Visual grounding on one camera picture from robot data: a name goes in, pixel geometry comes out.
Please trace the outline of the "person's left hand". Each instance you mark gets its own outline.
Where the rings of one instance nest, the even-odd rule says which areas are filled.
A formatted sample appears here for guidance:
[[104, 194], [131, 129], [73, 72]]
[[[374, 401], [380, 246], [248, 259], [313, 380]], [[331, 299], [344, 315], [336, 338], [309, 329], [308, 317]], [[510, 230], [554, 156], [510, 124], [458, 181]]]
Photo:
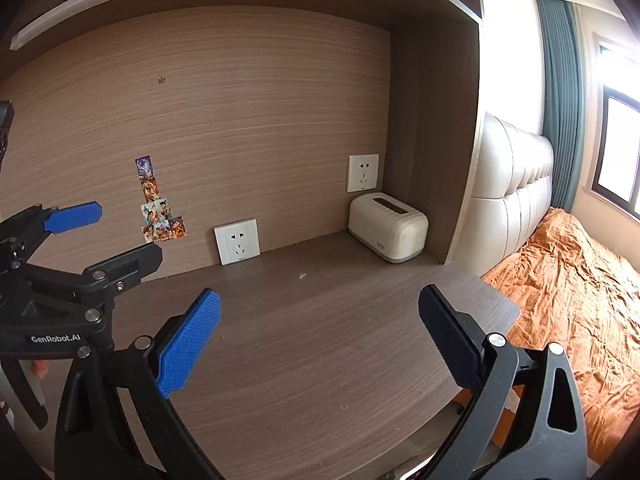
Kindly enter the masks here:
[[32, 361], [32, 372], [39, 379], [43, 379], [47, 376], [49, 368], [50, 368], [50, 362], [47, 360]]

